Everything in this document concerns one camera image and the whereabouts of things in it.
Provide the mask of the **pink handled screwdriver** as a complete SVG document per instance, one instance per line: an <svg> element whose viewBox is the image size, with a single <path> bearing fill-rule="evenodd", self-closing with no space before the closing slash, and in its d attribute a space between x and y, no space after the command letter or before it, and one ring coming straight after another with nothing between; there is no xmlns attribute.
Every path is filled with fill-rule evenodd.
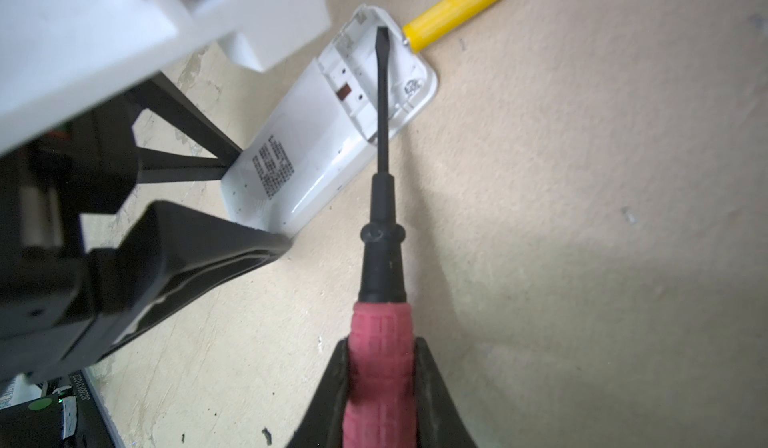
<svg viewBox="0 0 768 448"><path fill-rule="evenodd" d="M396 219L395 182L389 172L390 32L378 28L377 171L372 177L361 285L348 336L349 391L343 419L346 447L416 446L413 388L414 334L407 302Z"/></svg>

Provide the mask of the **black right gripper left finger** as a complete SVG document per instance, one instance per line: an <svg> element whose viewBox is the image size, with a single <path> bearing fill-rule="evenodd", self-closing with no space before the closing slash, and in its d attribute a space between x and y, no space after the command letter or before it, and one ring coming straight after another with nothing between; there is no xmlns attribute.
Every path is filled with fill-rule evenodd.
<svg viewBox="0 0 768 448"><path fill-rule="evenodd" d="M337 344L288 448L341 448L348 399L348 339Z"/></svg>

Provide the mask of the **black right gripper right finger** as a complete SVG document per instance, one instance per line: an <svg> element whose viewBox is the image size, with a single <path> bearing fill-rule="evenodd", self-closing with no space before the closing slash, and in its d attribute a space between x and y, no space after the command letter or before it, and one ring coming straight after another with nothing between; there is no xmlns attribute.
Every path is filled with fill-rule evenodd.
<svg viewBox="0 0 768 448"><path fill-rule="evenodd" d="M415 339L414 393L419 448L476 448L435 358L422 337Z"/></svg>

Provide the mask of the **white remote control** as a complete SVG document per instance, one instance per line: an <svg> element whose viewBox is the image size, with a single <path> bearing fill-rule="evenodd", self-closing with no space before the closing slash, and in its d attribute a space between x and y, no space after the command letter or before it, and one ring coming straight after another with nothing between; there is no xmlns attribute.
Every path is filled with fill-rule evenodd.
<svg viewBox="0 0 768 448"><path fill-rule="evenodd" d="M379 7L359 6L222 178L232 221L293 237L375 159L380 26L391 40L391 135L434 99L437 74L399 25Z"/></svg>

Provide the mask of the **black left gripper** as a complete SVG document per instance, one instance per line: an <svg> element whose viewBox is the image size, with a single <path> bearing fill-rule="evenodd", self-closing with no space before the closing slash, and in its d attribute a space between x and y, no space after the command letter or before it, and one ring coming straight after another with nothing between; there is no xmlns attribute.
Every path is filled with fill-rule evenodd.
<svg viewBox="0 0 768 448"><path fill-rule="evenodd" d="M136 146L143 113L169 130ZM114 352L212 289L264 267L288 237L151 203L89 267L81 217L115 214L142 184L218 181L242 149L165 74L1 157L1 379L60 362L86 331Z"/></svg>

